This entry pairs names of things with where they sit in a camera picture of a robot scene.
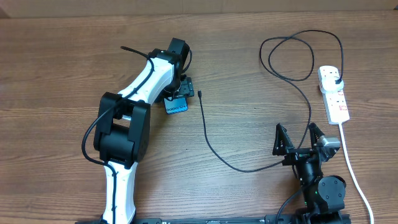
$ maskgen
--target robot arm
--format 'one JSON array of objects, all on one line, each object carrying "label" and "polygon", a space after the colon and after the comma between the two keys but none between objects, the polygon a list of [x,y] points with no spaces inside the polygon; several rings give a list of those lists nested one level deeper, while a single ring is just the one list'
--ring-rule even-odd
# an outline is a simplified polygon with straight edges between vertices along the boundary
[{"label": "robot arm", "polygon": [[[150,106],[164,98],[193,96],[192,81],[183,76],[183,66],[190,49],[183,40],[173,39],[168,50],[155,49],[149,54],[154,72],[128,100],[123,100],[113,113],[108,113],[98,123],[94,136],[94,148],[99,158],[116,171],[115,218],[117,224],[132,223],[134,206],[134,178],[138,163],[144,157],[149,142]],[[98,116],[130,94],[148,76],[151,70],[148,61],[141,74],[118,94],[105,93],[99,105]],[[113,119],[127,119],[130,127],[113,123]],[[102,223],[113,223],[114,177],[109,167],[106,172],[106,208]]]}]

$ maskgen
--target white power strip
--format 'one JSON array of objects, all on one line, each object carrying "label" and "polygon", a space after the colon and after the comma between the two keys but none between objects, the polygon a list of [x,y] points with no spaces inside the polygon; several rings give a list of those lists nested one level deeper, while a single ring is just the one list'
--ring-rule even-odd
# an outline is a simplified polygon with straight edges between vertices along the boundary
[{"label": "white power strip", "polygon": [[319,77],[319,87],[322,92],[323,102],[325,103],[326,116],[328,117],[329,124],[338,124],[340,135],[341,135],[341,143],[343,145],[344,155],[347,163],[348,170],[353,178],[354,185],[361,195],[366,207],[369,211],[370,223],[374,223],[372,208],[363,194],[361,188],[359,187],[358,182],[356,181],[356,177],[351,167],[351,163],[349,162],[348,152],[346,141],[343,132],[343,123],[349,120],[348,108],[346,98],[344,97],[343,86],[335,85],[333,86],[333,82],[330,80],[334,80],[335,77],[339,77],[338,69],[333,66],[322,66],[318,70]]}]

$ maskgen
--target white cord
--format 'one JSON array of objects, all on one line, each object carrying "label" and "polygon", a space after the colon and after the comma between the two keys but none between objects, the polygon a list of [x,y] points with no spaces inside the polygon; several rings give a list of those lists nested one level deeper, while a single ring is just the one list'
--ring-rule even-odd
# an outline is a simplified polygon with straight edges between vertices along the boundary
[{"label": "white cord", "polygon": [[347,162],[347,166],[348,166],[348,170],[351,174],[351,177],[353,178],[354,184],[356,189],[358,190],[359,194],[361,195],[363,201],[365,202],[366,207],[368,208],[369,211],[369,216],[370,216],[370,220],[371,220],[371,224],[374,223],[374,219],[373,219],[373,212],[372,212],[372,208],[368,202],[368,200],[366,199],[365,195],[363,194],[361,188],[359,187],[358,182],[356,181],[355,175],[354,175],[354,171],[353,168],[351,167],[351,164],[349,163],[349,158],[348,158],[348,153],[347,153],[347,147],[346,147],[346,140],[344,138],[344,132],[343,132],[343,125],[341,123],[338,124],[338,128],[340,130],[340,136],[341,136],[341,142],[343,144],[343,150],[344,150],[344,156],[346,158],[346,162]]}]

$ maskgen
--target wooden surface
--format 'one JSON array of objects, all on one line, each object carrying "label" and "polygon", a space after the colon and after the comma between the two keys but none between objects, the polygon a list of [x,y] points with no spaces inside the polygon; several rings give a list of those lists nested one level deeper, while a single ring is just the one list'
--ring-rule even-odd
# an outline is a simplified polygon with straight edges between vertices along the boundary
[{"label": "wooden surface", "polygon": [[11,18],[393,10],[397,0],[0,0]]},{"label": "wooden surface", "polygon": [[[105,206],[104,169],[81,154],[83,133],[96,118],[102,94],[117,93],[142,70],[139,55],[166,49],[172,37],[193,50],[187,74],[203,92],[208,135],[233,166],[253,169],[281,160],[271,155],[281,122],[295,145],[308,109],[300,94],[259,63],[260,43],[304,29],[335,33],[345,48],[344,124],[358,182],[376,223],[398,222],[398,12],[298,12],[207,16],[88,17],[0,20],[0,223],[73,223],[99,218]],[[333,37],[302,34],[315,68],[340,67]],[[276,42],[264,46],[267,54]],[[310,68],[305,45],[288,42],[272,58],[289,77]],[[312,121],[327,123],[316,72],[297,84],[312,104]],[[259,217],[276,213],[299,183],[290,167],[242,174],[220,162],[203,136],[199,100],[167,116],[152,107],[150,145],[136,176],[138,217]],[[91,148],[89,154],[98,158]],[[347,181],[353,223],[367,223],[341,150],[323,165]],[[286,212],[302,207],[294,200]]]}]

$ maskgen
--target wooden table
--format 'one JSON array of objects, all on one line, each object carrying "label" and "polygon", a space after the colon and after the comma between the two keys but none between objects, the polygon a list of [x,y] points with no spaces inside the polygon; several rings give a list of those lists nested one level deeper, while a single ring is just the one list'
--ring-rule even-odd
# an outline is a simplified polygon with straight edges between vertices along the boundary
[{"label": "wooden table", "polygon": [[[297,146],[308,108],[300,93],[260,65],[260,43],[304,29],[335,33],[345,48],[344,124],[358,182],[376,223],[398,222],[398,12],[299,12],[197,16],[87,17],[0,20],[0,222],[73,223],[97,219],[105,206],[104,169],[85,160],[80,144],[96,118],[102,94],[117,93],[142,70],[143,52],[166,49],[172,37],[193,50],[188,76],[203,92],[208,135],[233,166],[253,169],[272,156],[275,125]],[[302,34],[315,51],[315,69],[340,67],[336,40]],[[264,46],[264,56],[276,42]],[[309,49],[295,41],[272,58],[275,69],[304,77]],[[312,121],[327,123],[316,72],[297,85],[312,104]],[[136,176],[138,217],[260,217],[276,213],[299,188],[290,167],[243,174],[211,153],[203,136],[199,100],[168,116],[152,107],[150,145]],[[98,158],[91,148],[89,155]],[[309,146],[307,137],[304,146]],[[341,150],[323,165],[347,181],[343,213],[367,223]],[[286,208],[303,207],[297,198]]]}]

